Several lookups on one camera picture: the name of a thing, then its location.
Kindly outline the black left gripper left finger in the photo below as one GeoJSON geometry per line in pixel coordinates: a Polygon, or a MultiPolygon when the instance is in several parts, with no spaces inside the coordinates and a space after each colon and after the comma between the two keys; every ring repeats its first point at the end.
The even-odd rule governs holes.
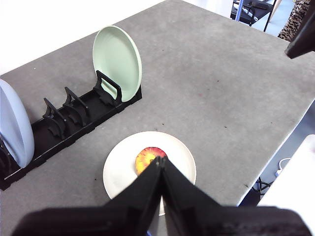
{"type": "Polygon", "coordinates": [[[14,236],[144,236],[160,203],[162,158],[103,206],[47,208],[26,214],[14,236]]]}

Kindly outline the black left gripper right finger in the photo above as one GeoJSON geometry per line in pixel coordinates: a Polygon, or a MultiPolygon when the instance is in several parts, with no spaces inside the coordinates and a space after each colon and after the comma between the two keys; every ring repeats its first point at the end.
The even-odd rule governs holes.
{"type": "Polygon", "coordinates": [[[221,206],[194,186],[167,158],[161,160],[163,198],[185,236],[309,236],[294,211],[272,206],[221,206]]]}

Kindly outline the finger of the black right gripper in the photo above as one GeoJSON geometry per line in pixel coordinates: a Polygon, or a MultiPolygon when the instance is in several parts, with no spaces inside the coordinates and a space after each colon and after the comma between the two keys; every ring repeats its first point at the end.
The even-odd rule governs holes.
{"type": "Polygon", "coordinates": [[[289,43],[285,54],[294,59],[315,50],[315,5],[310,7],[300,25],[300,28],[289,43]]]}

